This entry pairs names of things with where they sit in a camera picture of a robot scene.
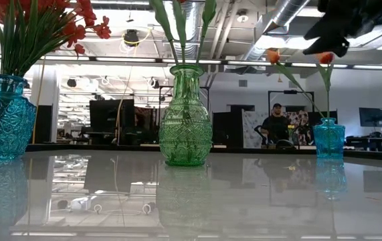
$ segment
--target ceiling duct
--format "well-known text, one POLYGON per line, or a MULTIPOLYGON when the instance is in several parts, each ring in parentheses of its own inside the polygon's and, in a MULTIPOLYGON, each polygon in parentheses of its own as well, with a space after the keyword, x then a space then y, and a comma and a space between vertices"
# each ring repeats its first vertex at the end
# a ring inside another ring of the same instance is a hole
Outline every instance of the ceiling duct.
MULTIPOLYGON (((182 11, 186 14, 186 38, 187 41, 197 41, 198 38, 198 17, 199 17, 199 5, 196 2, 184 2, 181 4, 182 11)), ((176 20, 173 13, 173 2, 164 2, 165 11, 169 17, 171 33, 175 40, 179 40, 179 34, 177 34, 176 20)), ((182 58, 182 49, 179 41, 174 43, 175 51, 179 59, 182 58)), ((197 57, 197 45, 186 43, 185 57, 195 59, 197 57)))
POLYGON ((275 10, 261 16, 255 28, 255 44, 243 56, 242 60, 259 60, 265 52, 266 41, 263 36, 268 32, 288 33, 289 23, 298 15, 310 0, 278 0, 275 10))

